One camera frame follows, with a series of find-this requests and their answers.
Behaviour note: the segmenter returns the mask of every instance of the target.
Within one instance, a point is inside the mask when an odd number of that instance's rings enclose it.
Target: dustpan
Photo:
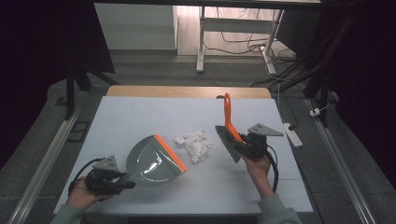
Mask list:
[[[104,195],[120,194],[135,185],[157,187],[187,171],[186,165],[158,134],[144,138],[132,148],[126,161],[127,173],[119,172],[114,156],[90,161],[82,170],[94,161],[97,163],[92,166],[85,184],[90,191]],[[82,170],[70,183],[69,192]]]
[[[132,148],[126,168],[124,178],[145,188],[165,184],[187,171],[186,165],[158,134],[144,138]]]

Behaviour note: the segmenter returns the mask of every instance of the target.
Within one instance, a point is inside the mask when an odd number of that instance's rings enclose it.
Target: metal rail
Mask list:
[[[305,102],[310,110],[314,108],[308,99],[305,99]],[[338,146],[335,144],[334,139],[332,138],[332,134],[330,133],[329,129],[323,126],[322,122],[319,119],[315,119],[315,124],[317,125],[318,131],[323,139],[326,148],[329,150],[330,156],[332,157],[332,161],[334,162],[338,174],[344,182],[346,191],[349,193],[349,196],[353,204],[355,205],[356,211],[361,218],[361,223],[375,224],[376,222],[372,211],[370,210],[369,205],[365,201],[364,196],[361,193],[361,189],[359,188],[358,184],[355,182],[355,179],[350,173],[347,164],[344,161],[343,155],[340,153]]]
[[[84,101],[87,92],[80,92],[77,98],[77,109],[71,115],[69,120],[64,120],[61,127],[59,128],[58,132],[56,133],[54,139],[52,140],[51,144],[49,145],[49,149],[47,153],[44,155],[43,160],[38,165],[35,174],[30,181],[29,185],[27,186],[25,192],[20,198],[18,205],[14,209],[10,219],[8,220],[7,224],[17,224],[17,223],[24,223],[26,218],[28,217],[32,207],[35,203],[35,200],[38,197],[41,189],[44,186],[44,183],[47,180],[47,177],[52,169],[53,164],[55,163],[58,155],[64,146],[64,142],[67,139],[67,135],[69,135],[70,130],[72,129],[78,114],[82,107],[82,102]]]

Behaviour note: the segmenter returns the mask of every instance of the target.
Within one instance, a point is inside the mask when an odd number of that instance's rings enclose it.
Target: gray dustpan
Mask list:
[[[186,165],[158,134],[144,138],[132,148],[126,168],[127,176],[122,181],[133,181],[145,188],[160,186],[187,171]]]

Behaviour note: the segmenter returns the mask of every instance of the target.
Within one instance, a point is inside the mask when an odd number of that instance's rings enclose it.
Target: orange handle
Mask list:
[[[239,142],[243,142],[239,132],[235,129],[233,124],[231,123],[231,97],[228,92],[224,95],[224,117],[225,117],[225,128],[228,133]]]

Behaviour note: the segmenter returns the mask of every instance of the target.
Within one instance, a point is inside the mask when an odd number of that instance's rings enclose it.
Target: power strip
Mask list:
[[[297,136],[297,133],[294,130],[289,130],[289,127],[290,127],[289,123],[284,123],[283,127],[285,127],[285,132],[288,135],[288,138],[294,147],[300,147],[303,145],[303,142]]]

